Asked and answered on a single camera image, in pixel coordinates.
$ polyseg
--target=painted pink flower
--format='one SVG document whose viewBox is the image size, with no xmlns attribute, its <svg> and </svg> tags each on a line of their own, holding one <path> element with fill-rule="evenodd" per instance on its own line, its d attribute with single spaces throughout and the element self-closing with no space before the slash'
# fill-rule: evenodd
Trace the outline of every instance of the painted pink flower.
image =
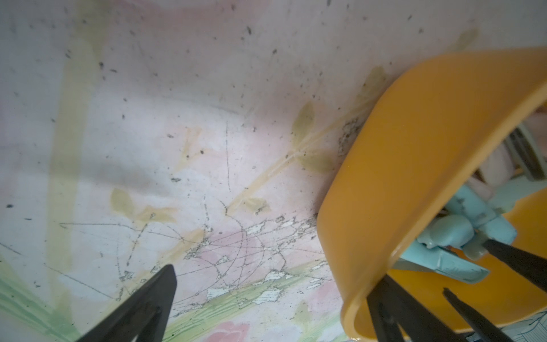
<svg viewBox="0 0 547 342">
<path fill-rule="evenodd" d="M 233 322 L 224 322 L 217 325 L 204 342 L 244 342 L 248 330 L 248 324 L 237 326 Z"/>
</svg>

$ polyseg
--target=orange plastic bowl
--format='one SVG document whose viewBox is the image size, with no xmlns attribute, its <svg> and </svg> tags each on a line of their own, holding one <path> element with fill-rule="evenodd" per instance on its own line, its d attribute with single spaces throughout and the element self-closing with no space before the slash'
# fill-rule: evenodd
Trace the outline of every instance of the orange plastic bowl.
<svg viewBox="0 0 547 342">
<path fill-rule="evenodd" d="M 382 95 L 319 211 L 318 236 L 353 339 L 375 339 L 366 297 L 389 274 L 456 331 L 469 329 L 443 298 L 450 288 L 495 324 L 547 307 L 547 294 L 491 256 L 486 279 L 390 270 L 418 234 L 517 124 L 547 99 L 547 48 L 442 55 Z M 507 214 L 514 246 L 547 257 L 547 191 Z"/>
</svg>

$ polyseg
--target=light blue plastic piece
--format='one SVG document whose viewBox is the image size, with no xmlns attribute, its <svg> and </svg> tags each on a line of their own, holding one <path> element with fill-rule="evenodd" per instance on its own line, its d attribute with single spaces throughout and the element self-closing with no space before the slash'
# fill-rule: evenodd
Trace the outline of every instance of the light blue plastic piece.
<svg viewBox="0 0 547 342">
<path fill-rule="evenodd" d="M 496 218 L 496 212 L 467 185 L 462 185 L 445 208 L 453 214 L 467 217 L 473 227 L 479 227 Z"/>
<path fill-rule="evenodd" d="M 547 180 L 532 182 L 526 175 L 520 175 L 498 187 L 488 205 L 496 212 L 509 212 L 515 202 L 544 188 L 547 188 Z"/>
<path fill-rule="evenodd" d="M 490 239 L 510 245 L 516 238 L 516 229 L 465 184 L 445 207 L 451 213 L 465 216 Z"/>
<path fill-rule="evenodd" d="M 461 249 L 475 236 L 471 222 L 462 215 L 447 215 L 434 219 L 418 236 L 427 248 L 452 246 Z"/>
<path fill-rule="evenodd" d="M 430 249 L 416 240 L 400 258 L 467 284 L 475 284 L 490 273 L 484 267 L 462 259 L 447 250 L 440 247 Z"/>
</svg>

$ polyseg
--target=painted green leaf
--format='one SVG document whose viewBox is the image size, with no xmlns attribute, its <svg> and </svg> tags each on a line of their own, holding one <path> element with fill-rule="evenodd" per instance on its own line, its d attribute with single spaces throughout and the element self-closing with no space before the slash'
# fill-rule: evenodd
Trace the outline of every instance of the painted green leaf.
<svg viewBox="0 0 547 342">
<path fill-rule="evenodd" d="M 448 52 L 458 52 L 465 50 L 468 46 L 471 45 L 472 42 L 477 39 L 479 36 L 479 29 L 478 28 L 472 28 L 467 31 L 463 31 L 462 34 L 459 35 L 458 40 L 448 47 Z"/>
<path fill-rule="evenodd" d="M 270 205 L 268 201 L 263 198 L 251 197 L 243 201 L 243 204 L 249 208 L 255 215 L 258 215 L 261 212 L 270 211 Z"/>
<path fill-rule="evenodd" d="M 311 322 L 311 319 L 312 317 L 307 303 L 305 301 L 300 302 L 294 314 L 294 322 L 305 330 Z"/>
<path fill-rule="evenodd" d="M 312 172 L 328 173 L 334 169 L 333 159 L 326 150 L 307 152 L 297 156 L 296 159 L 306 170 Z"/>
<path fill-rule="evenodd" d="M 135 206 L 131 197 L 126 191 L 114 188 L 110 195 L 110 206 L 112 210 L 125 217 L 132 217 L 135 211 Z"/>
<path fill-rule="evenodd" d="M 313 110 L 313 105 L 310 102 L 306 103 L 298 116 L 293 122 L 293 128 L 291 134 L 293 135 L 293 147 L 296 148 L 302 140 L 310 133 L 313 128 L 313 122 L 315 120 L 315 112 Z"/>
</svg>

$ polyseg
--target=scratched surface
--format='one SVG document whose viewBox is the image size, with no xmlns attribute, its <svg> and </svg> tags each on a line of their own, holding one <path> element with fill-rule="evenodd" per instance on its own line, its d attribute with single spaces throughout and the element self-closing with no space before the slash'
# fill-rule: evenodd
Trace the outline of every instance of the scratched surface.
<svg viewBox="0 0 547 342">
<path fill-rule="evenodd" d="M 547 43 L 540 0 L 0 6 L 6 341 L 75 340 L 167 263 L 165 340 L 346 341 L 316 213 L 375 101 Z"/>
</svg>

